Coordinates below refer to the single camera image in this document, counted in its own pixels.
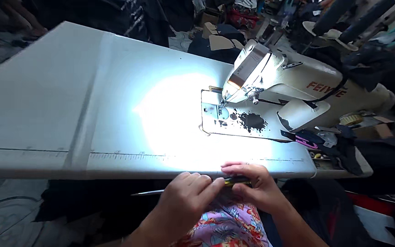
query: black paint stain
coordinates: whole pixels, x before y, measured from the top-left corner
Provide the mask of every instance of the black paint stain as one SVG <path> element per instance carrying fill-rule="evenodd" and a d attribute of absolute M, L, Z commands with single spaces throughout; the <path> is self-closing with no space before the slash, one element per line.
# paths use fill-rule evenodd
<path fill-rule="evenodd" d="M 268 125 L 260 115 L 251 112 L 239 114 L 239 119 L 240 124 L 244 129 L 248 130 L 249 133 L 251 133 L 251 129 L 256 129 L 261 133 Z"/>
<path fill-rule="evenodd" d="M 286 128 L 288 131 L 290 131 L 290 132 L 293 131 L 293 128 L 289 126 L 289 121 L 287 121 L 286 119 L 282 118 L 282 117 L 278 114 L 278 112 L 277 112 L 277 116 L 278 116 L 278 119 L 280 120 L 281 125 L 282 125 L 283 127 L 285 127 L 285 128 Z"/>
<path fill-rule="evenodd" d="M 228 126 L 228 124 L 225 123 L 225 122 L 223 122 L 222 120 L 219 120 L 219 124 L 220 124 L 221 127 L 222 127 L 222 126 Z"/>

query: white table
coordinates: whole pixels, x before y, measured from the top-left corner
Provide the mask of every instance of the white table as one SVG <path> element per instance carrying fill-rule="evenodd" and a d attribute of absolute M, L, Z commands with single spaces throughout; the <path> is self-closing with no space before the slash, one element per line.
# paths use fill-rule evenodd
<path fill-rule="evenodd" d="M 64 22 L 0 65 L 0 177 L 216 177 L 226 160 L 314 177 L 299 143 L 198 128 L 200 91 L 222 87 L 231 68 Z"/>

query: wrist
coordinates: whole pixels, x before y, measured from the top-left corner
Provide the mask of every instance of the wrist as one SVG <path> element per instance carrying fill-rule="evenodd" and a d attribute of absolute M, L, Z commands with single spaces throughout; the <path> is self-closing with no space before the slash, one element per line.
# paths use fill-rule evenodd
<path fill-rule="evenodd" d="M 134 247 L 134 246 L 153 246 L 154 241 L 145 234 L 144 230 L 140 227 L 136 228 L 127 238 L 120 247 Z"/>
<path fill-rule="evenodd" d="M 269 205 L 266 212 L 270 215 L 287 215 L 292 213 L 293 210 L 295 210 L 295 208 L 286 197 L 281 194 L 281 199 L 279 199 L 277 203 L 273 202 Z"/>

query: woman's right hand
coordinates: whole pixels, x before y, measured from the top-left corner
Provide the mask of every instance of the woman's right hand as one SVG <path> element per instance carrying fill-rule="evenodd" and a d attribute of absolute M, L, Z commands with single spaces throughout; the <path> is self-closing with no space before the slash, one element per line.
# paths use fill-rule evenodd
<path fill-rule="evenodd" d="M 290 208 L 290 202 L 277 187 L 266 167 L 243 162 L 225 162 L 222 166 L 222 172 L 227 175 L 249 177 L 252 188 L 238 183 L 233 186 L 233 193 L 241 196 L 246 202 L 252 203 L 260 210 L 275 214 Z"/>

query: screwdriver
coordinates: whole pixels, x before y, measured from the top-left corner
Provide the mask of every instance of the screwdriver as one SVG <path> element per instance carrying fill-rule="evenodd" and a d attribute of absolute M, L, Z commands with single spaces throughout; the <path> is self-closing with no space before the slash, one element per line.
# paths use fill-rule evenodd
<path fill-rule="evenodd" d="M 242 183 L 242 184 L 246 184 L 246 185 L 250 185 L 251 184 L 249 178 L 247 178 L 245 176 L 224 177 L 223 179 L 225 180 L 225 186 L 226 187 L 233 186 L 236 183 Z M 164 192 L 164 190 L 160 189 L 160 190 L 152 190 L 152 191 L 146 191 L 146 192 L 140 192 L 140 193 L 136 193 L 136 194 L 131 194 L 131 196 L 159 195 L 159 194 L 161 194 L 163 192 Z"/>

